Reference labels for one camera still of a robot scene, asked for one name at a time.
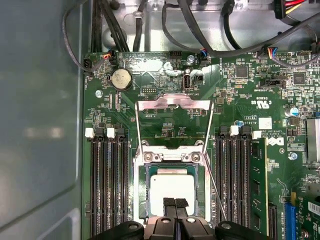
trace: metal bracket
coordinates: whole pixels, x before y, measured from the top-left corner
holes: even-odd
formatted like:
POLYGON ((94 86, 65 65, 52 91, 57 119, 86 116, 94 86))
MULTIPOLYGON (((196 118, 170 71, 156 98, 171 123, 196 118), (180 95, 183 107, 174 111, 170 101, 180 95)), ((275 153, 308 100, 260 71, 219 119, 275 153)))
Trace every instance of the metal bracket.
POLYGON ((192 100, 185 93, 170 93, 160 96, 153 101, 138 101, 135 103, 135 119, 138 131, 138 149, 133 159, 133 188, 134 188, 134 215, 133 219, 139 219, 139 166, 149 163, 161 163, 165 161, 177 161, 182 163, 197 163, 204 166, 204 188, 205 188, 205 219, 211 220, 211 177, 209 170, 210 158, 207 146, 210 136, 210 128, 214 113, 214 104, 210 100, 192 100), (206 127, 205 142, 198 140, 194 145, 182 145, 177 149, 168 149, 166 146, 150 146, 141 140, 139 111, 147 109, 166 109, 170 105, 180 106, 182 109, 203 109, 210 111, 206 127))
POLYGON ((144 13, 142 11, 134 11, 132 15, 135 19, 141 19, 142 22, 144 21, 144 13))

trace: yellow wire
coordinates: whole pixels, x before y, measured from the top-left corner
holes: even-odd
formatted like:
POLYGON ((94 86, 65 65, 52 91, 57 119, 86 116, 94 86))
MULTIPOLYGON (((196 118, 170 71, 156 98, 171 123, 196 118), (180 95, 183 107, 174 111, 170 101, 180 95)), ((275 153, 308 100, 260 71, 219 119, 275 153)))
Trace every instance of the yellow wire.
POLYGON ((289 10, 287 10, 287 11, 285 12, 285 14, 289 14, 289 13, 293 12, 294 10, 296 10, 296 9, 297 9, 298 7, 300 7, 300 6, 301 6, 301 3, 298 4, 298 5, 293 6, 292 8, 290 8, 289 10))
POLYGON ((269 53, 269 58, 272 59, 272 52, 270 48, 268 48, 268 53, 269 53))

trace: blue expansion slot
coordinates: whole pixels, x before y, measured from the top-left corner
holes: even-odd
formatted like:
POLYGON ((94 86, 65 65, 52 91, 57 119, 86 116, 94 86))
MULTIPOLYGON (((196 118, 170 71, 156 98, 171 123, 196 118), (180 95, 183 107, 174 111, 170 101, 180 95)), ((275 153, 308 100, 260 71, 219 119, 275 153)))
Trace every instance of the blue expansion slot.
POLYGON ((296 240, 296 207, 291 203, 284 204, 285 240, 296 240))

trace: blue wire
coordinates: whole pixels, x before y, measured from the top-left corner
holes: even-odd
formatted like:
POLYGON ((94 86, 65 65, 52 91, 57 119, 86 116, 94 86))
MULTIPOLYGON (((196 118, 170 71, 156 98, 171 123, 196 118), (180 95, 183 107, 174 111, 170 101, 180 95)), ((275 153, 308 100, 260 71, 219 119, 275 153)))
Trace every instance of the blue wire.
POLYGON ((205 51, 201 50, 201 53, 203 53, 205 57, 207 56, 207 53, 205 51))
POLYGON ((275 47, 272 51, 272 58, 274 58, 276 56, 276 52, 277 52, 278 48, 275 47))

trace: white sticker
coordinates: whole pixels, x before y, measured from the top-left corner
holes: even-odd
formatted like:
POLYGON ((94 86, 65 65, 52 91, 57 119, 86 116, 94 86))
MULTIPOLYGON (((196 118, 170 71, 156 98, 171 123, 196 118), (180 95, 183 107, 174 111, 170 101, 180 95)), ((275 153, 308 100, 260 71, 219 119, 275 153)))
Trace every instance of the white sticker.
POLYGON ((272 129, 272 118, 271 117, 259 117, 259 129, 260 130, 272 129))
POLYGON ((313 204, 312 202, 308 202, 308 210, 314 214, 320 216, 320 206, 313 204))

